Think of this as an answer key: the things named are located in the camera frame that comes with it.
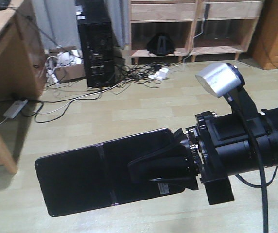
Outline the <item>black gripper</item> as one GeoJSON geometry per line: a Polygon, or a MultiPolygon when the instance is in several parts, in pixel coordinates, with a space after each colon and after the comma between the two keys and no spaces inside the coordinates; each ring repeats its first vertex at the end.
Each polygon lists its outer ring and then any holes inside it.
{"type": "Polygon", "coordinates": [[[193,156],[188,137],[180,128],[169,145],[128,163],[131,180],[198,190],[199,167],[209,204],[233,201],[229,176],[258,169],[248,135],[236,114],[214,117],[206,111],[195,118],[196,125],[187,128],[190,144],[198,146],[193,156]]]}

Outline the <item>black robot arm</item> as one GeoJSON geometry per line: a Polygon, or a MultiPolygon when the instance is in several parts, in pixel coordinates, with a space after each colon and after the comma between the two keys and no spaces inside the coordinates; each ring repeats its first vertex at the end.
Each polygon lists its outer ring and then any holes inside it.
{"type": "MultiPolygon", "coordinates": [[[[234,200],[229,176],[258,169],[248,135],[232,113],[196,115],[196,125],[174,133],[169,145],[128,164],[134,183],[166,183],[191,190],[204,185],[211,205],[234,200]]],[[[247,122],[258,143],[263,164],[278,166],[278,108],[256,114],[247,122]]]]}

